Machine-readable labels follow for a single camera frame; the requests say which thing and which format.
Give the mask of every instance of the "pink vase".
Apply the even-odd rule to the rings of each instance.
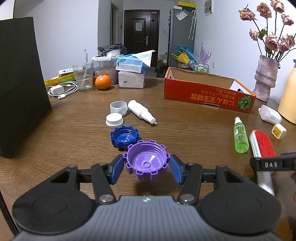
[[[277,61],[260,55],[255,75],[256,84],[253,90],[257,99],[268,101],[270,89],[276,86],[278,67],[279,63]]]

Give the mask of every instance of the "white dropper bottle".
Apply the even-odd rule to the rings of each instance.
[[[146,107],[142,106],[137,101],[131,100],[128,103],[128,109],[130,111],[132,111],[140,119],[144,119],[145,121],[148,121],[151,124],[157,125],[155,118],[151,115],[151,113],[148,111],[148,109]]]

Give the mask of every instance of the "wood grain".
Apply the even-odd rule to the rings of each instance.
[[[105,124],[113,101],[132,99],[142,103],[156,118],[158,125],[150,125],[133,113],[124,117],[124,124],[139,130],[143,140],[156,140],[176,154],[183,162],[195,162],[204,168],[225,164],[244,175],[254,178],[249,166],[252,150],[238,154],[234,150],[233,125],[240,116],[247,133],[254,129],[265,132],[271,139],[277,154],[295,151],[296,126],[283,120],[287,134],[277,140],[271,134],[272,125],[261,120],[256,100],[251,114],[219,109],[205,105],[166,100],[163,98],[163,79],[147,79],[145,89],[119,89],[108,91],[77,92],[65,99],[51,99],[52,111],[20,143],[11,159],[0,157],[0,187],[11,211],[13,202],[30,188],[70,164],[80,169],[96,163],[108,163],[117,154],[110,141],[111,128]],[[282,205],[282,217],[276,234],[283,240],[293,240],[296,232],[296,203],[293,193],[295,183],[289,172],[274,174],[276,197]],[[170,172],[157,181],[139,182],[126,170],[112,187],[116,197],[120,195],[173,195],[177,197],[181,186]],[[91,185],[81,185],[81,190],[93,197]],[[200,197],[211,192],[211,184],[204,184]],[[0,240],[8,241],[12,235],[3,217],[0,217]]]

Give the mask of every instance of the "blue bottle cap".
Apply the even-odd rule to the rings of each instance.
[[[112,145],[118,149],[124,150],[127,150],[130,144],[136,144],[140,137],[138,130],[132,126],[121,126],[115,128],[110,135]]]

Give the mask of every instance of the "black box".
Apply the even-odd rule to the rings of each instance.
[[[0,156],[9,158],[50,108],[33,18],[0,21]]]

